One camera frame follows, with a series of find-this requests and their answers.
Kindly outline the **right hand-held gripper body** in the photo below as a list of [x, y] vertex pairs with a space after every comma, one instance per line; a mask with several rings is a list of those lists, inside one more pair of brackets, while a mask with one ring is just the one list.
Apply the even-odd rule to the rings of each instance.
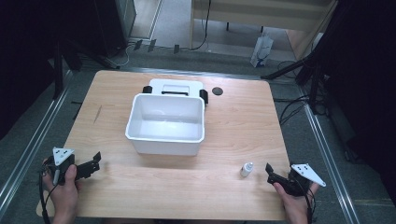
[[305, 196], [310, 190], [312, 183], [316, 183], [322, 187], [326, 186], [326, 183], [308, 163], [292, 164], [290, 166], [288, 178], [290, 182], [288, 184], [287, 193], [296, 197]]

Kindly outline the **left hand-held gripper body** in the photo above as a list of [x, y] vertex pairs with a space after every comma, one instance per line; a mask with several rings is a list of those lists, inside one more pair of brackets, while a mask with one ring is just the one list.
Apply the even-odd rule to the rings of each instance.
[[52, 155], [45, 161], [45, 166], [49, 170], [52, 178], [52, 185], [63, 185], [65, 174], [70, 165], [75, 163], [75, 150], [69, 148], [54, 147]]

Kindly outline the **small white dropper bottle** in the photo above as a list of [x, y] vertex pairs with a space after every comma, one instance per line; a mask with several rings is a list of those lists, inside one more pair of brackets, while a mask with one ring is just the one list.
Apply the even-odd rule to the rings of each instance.
[[253, 162], [247, 162], [245, 163], [240, 170], [240, 175], [242, 177], [247, 177], [253, 170], [254, 163]]

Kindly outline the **person's right hand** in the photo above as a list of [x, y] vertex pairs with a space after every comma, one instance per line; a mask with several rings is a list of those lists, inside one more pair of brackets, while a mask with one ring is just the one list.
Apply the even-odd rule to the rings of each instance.
[[273, 184], [277, 194], [279, 195], [286, 213], [286, 220], [307, 220], [308, 221], [308, 203], [311, 203], [315, 193], [319, 189], [319, 185], [313, 183], [310, 186], [311, 192], [306, 197], [294, 197], [289, 195], [284, 188], [278, 184]]

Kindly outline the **person's left hand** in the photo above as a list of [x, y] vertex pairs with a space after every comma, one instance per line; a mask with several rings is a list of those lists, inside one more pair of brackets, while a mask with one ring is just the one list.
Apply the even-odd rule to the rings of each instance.
[[77, 166], [69, 166], [65, 174], [65, 182], [56, 187], [50, 194], [55, 216], [76, 217], [78, 212], [78, 187], [75, 182]]

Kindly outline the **white plastic storage box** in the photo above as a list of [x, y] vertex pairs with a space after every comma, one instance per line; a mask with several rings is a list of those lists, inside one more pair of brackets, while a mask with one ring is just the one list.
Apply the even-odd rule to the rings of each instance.
[[199, 97], [139, 93], [125, 136], [138, 153], [196, 156], [205, 139], [205, 102]]

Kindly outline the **black metal stand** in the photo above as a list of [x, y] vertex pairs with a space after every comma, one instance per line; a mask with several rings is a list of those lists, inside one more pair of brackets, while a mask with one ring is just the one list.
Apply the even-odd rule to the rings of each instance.
[[273, 80], [275, 78], [286, 75], [288, 72], [292, 72], [300, 68], [300, 72], [295, 78], [295, 82], [298, 86], [305, 85], [308, 81], [311, 81], [310, 92], [308, 94], [308, 105], [314, 114], [317, 114], [317, 96], [319, 81], [323, 77], [322, 73], [322, 56], [328, 45], [328, 40], [323, 36], [315, 46], [315, 48], [301, 60], [288, 65], [270, 75], [261, 76], [261, 79]]

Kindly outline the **white box lid black latches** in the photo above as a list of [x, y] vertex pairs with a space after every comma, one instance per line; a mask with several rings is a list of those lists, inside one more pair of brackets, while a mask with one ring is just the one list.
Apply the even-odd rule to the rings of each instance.
[[200, 81], [154, 78], [147, 86], [143, 87], [142, 92], [159, 95], [181, 95], [193, 98], [199, 97], [204, 100], [206, 105], [208, 104], [208, 92], [204, 84]]

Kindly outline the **white paper bag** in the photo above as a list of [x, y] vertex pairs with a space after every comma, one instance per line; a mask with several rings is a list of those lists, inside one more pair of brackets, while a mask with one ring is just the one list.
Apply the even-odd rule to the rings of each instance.
[[253, 67], [264, 67], [270, 55], [274, 40], [269, 35], [262, 35], [257, 39], [250, 63]]

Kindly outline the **dark cabinet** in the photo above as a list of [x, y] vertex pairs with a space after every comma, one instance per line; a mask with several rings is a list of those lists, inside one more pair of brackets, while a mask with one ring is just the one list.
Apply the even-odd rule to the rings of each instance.
[[113, 56], [127, 47], [136, 17], [134, 0], [94, 0], [94, 3], [104, 55]]

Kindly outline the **light wooden bench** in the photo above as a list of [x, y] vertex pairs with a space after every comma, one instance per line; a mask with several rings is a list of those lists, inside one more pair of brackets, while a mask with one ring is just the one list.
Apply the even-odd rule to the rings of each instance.
[[191, 0], [190, 47], [194, 21], [205, 19], [287, 30], [297, 60], [325, 32], [337, 0]]

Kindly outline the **metal floor rail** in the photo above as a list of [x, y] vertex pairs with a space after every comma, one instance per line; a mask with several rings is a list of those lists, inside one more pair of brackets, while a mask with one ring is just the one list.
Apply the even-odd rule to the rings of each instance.
[[331, 215], [331, 211], [334, 211], [335, 219], [340, 224], [361, 224], [361, 218], [342, 174], [343, 169], [339, 166], [339, 162], [345, 160], [340, 155], [344, 148], [332, 122], [326, 116], [315, 114], [309, 103], [304, 105], [304, 113], [323, 165], [319, 168], [319, 172], [324, 174], [327, 183], [327, 186], [319, 191], [322, 210], [327, 217]]
[[0, 140], [0, 221], [11, 204], [67, 94], [73, 72], [64, 74], [64, 88], [53, 98], [51, 84]]

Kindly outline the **black upright post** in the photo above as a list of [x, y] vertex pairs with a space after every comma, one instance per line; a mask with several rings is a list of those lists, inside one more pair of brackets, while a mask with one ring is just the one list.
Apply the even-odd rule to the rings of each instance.
[[63, 48], [62, 42], [58, 41], [54, 46], [54, 94], [53, 99], [56, 100], [64, 90], [64, 70], [63, 70]]

